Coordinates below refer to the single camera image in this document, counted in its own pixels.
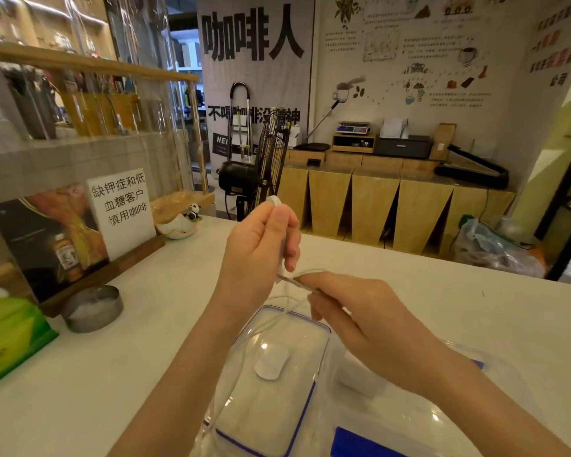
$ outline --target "tabletop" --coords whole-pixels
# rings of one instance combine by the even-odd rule
[[[105,456],[201,315],[235,224],[204,217],[112,281],[125,310],[111,325],[52,320],[60,337],[0,380],[0,457]],[[508,361],[571,446],[571,285],[303,235],[310,268],[383,279],[438,337]]]

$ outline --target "green and yellow tissue package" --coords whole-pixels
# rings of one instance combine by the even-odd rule
[[[40,310],[19,298],[0,298],[0,378],[57,337]]]

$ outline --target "wall mural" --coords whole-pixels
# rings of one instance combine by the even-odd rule
[[[538,1],[323,0],[316,114],[353,73],[367,77],[364,92],[336,109],[334,122],[410,118],[415,131],[431,134],[464,108],[468,142],[478,122],[488,130],[477,137],[490,139],[527,53]],[[333,131],[326,123],[315,140],[329,142]]]

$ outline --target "black fan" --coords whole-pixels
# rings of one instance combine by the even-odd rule
[[[254,163],[233,160],[223,163],[218,184],[226,195],[237,196],[237,221],[242,221],[269,195],[277,194],[291,126],[292,119],[286,110],[273,110],[262,128]]]

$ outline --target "cracked eggshell bowl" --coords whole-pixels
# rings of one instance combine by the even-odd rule
[[[154,227],[165,237],[170,239],[185,239],[192,236],[199,225],[197,221],[190,221],[186,216],[179,213],[173,220],[166,224],[154,223]]]

